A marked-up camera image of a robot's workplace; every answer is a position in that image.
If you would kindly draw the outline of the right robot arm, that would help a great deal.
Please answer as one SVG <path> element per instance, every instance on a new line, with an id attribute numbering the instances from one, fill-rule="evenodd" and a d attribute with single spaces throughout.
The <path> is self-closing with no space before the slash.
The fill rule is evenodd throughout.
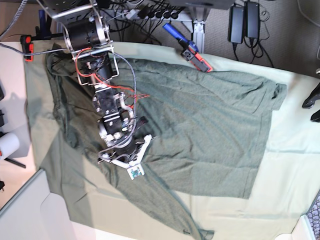
<path id="1" fill-rule="evenodd" d="M 137 80 L 133 87 L 113 85 L 119 75 L 117 59 L 109 35 L 109 26 L 100 14 L 97 0 L 40 0 L 39 5 L 54 21 L 62 25 L 63 36 L 75 62 L 80 85 L 92 86 L 92 103 L 98 114 L 98 129 L 106 149 L 99 152 L 101 161 L 128 169 L 141 163 L 151 137 L 142 141 L 134 137 L 138 129 L 136 104 L 126 103 L 124 91 L 137 97 Z"/>

